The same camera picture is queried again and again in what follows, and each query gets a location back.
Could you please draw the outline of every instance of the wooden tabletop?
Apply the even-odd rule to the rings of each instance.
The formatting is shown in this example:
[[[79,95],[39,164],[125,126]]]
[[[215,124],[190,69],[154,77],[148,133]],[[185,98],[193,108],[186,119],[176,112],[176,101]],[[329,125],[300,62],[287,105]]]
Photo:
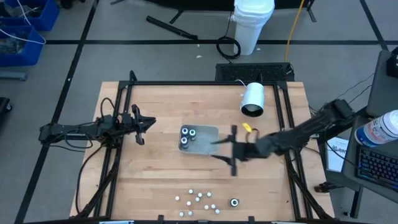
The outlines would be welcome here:
[[[104,97],[116,98],[117,82],[104,82],[99,93],[95,117],[100,116],[100,102]],[[303,83],[288,83],[289,96],[295,124],[310,118],[308,101]],[[239,110],[243,86],[133,86],[131,104],[135,103],[143,116],[155,116],[156,123],[145,134],[146,144],[139,146],[135,134],[124,137],[112,219],[156,220],[294,220],[290,199],[289,181],[283,156],[238,162],[238,176],[232,177],[230,167],[223,161],[209,156],[182,154],[178,149],[179,131],[183,124],[216,126],[220,139],[231,132],[231,125],[238,125],[238,141],[246,134],[242,123],[257,128],[260,135],[279,131],[274,92],[266,87],[264,114],[250,118]],[[284,118],[287,115],[280,92]],[[104,104],[104,114],[112,114],[110,104]],[[88,149],[85,159],[96,149]],[[316,141],[308,147],[318,150]],[[79,204],[82,208],[98,188],[105,150],[102,149],[87,163],[80,184]],[[230,155],[231,144],[220,145],[220,154]],[[302,151],[307,185],[317,202],[334,217],[329,194],[316,193],[313,186],[325,181],[320,156],[309,150]],[[211,192],[200,202],[188,194]],[[300,211],[305,217],[302,194],[298,195]],[[104,214],[108,193],[104,195],[101,214]],[[231,208],[228,199],[238,198],[239,206]],[[220,214],[205,210],[205,205],[215,204]],[[71,215],[76,214],[72,206]]]

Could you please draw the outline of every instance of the black mat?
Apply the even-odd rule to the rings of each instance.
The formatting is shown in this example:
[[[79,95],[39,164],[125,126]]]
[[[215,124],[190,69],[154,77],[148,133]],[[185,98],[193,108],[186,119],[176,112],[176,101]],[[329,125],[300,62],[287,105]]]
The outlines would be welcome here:
[[[294,82],[290,63],[226,63],[216,65],[216,81],[256,81],[261,74],[264,82]]]

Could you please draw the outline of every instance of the blue bin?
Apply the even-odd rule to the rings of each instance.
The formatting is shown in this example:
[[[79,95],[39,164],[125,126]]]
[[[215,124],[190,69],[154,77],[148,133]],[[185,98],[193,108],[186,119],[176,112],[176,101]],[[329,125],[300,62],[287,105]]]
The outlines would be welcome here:
[[[0,27],[0,29],[8,34],[18,35],[21,32],[26,32],[28,33],[28,40],[34,40],[40,43],[43,42],[43,38],[41,38],[39,33],[32,26]],[[8,38],[8,36],[0,32],[0,39],[5,38]],[[0,54],[0,67],[35,65],[37,64],[42,48],[42,44],[26,42],[24,49],[19,54]]]
[[[28,17],[29,22],[36,28],[37,31],[50,31],[60,14],[60,9],[54,0],[19,0],[24,4],[38,4],[44,6],[43,11],[39,17]],[[5,0],[5,4],[11,7],[19,7],[17,0]],[[0,24],[6,26],[26,26],[29,25],[24,17],[0,17]]]

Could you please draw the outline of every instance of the plastic bottle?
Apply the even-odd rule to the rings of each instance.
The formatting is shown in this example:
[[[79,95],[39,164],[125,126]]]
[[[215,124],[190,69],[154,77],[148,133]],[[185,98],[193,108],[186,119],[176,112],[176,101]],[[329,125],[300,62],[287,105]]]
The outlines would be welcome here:
[[[355,131],[355,140],[364,146],[376,147],[398,139],[398,110],[386,113]]]

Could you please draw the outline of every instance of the keyboard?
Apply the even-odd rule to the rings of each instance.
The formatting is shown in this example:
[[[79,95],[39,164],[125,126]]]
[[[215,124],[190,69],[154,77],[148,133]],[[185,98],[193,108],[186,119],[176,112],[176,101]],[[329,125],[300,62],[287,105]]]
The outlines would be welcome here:
[[[398,189],[398,159],[360,146],[358,150],[356,176],[383,186],[382,183]]]

